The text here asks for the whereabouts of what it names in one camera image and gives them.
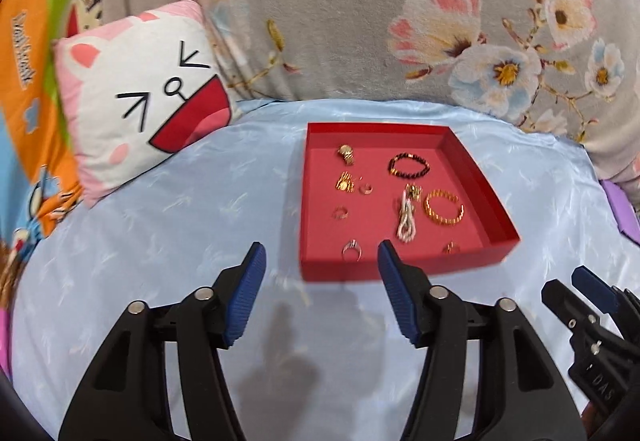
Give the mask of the gold cuff bangle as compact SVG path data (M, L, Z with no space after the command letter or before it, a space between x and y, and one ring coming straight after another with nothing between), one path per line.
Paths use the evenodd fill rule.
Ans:
M453 227L465 216L461 198L448 190L431 190L423 199L425 216L437 225Z

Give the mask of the red open tray box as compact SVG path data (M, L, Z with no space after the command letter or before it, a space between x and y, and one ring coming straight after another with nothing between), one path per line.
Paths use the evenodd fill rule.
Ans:
M347 166L337 149L348 144ZM359 187L370 183L371 195ZM407 184L422 187L419 200ZM465 216L443 227L425 216L431 190L458 195ZM340 206L344 220L332 218ZM345 262L349 239L362 248ZM364 282L378 278L378 245L390 241L402 260L428 274L495 265L520 241L510 216L480 167L448 127L384 122L313 122L307 128L300 204L299 268L307 282Z

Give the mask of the gold chain black clover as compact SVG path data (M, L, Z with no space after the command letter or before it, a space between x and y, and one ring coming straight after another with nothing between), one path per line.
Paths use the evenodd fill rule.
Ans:
M422 196L422 192L422 187L413 183L409 183L405 187L405 193L411 200L419 200Z

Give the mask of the gold hoop earring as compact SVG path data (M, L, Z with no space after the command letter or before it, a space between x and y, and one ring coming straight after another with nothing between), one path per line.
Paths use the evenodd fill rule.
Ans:
M362 195L371 195L373 192L373 187L370 183L363 183L359 187L359 192Z
M347 217L348 217L348 209L344 206L337 207L332 213L333 219L344 220Z

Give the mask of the gold wrist watch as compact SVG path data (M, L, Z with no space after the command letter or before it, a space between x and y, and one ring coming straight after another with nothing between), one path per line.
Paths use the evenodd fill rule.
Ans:
M347 166L352 166L354 164L355 156L352 146L343 144L337 149L336 153L344 160L344 163L347 164Z

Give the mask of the pink white cartoon pillow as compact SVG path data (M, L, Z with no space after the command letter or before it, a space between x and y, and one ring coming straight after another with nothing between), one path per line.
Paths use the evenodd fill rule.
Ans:
M236 115L194 0L58 39L53 51L88 206Z

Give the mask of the grey floral blanket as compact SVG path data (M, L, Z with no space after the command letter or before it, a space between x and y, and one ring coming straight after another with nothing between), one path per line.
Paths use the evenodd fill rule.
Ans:
M103 0L113 20L177 0ZM639 0L199 0L242 97L456 104L639 182Z

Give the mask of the colourful cartoon bed sheet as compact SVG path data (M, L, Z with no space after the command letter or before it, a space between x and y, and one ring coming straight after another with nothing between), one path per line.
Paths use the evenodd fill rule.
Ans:
M35 247L82 193L52 45L100 21L100 0L1 0L1 308Z

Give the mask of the silver hoop earring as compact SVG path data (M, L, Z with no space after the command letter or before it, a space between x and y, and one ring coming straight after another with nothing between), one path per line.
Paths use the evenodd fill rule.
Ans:
M342 259L345 262L359 262L362 258L362 248L357 239L349 239L341 251Z

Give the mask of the purple object at edge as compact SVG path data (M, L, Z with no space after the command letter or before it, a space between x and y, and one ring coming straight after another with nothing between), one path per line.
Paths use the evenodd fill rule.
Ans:
M625 192L610 181L603 180L600 184L608 198L608 205L611 207L618 231L631 242L640 245L639 221Z

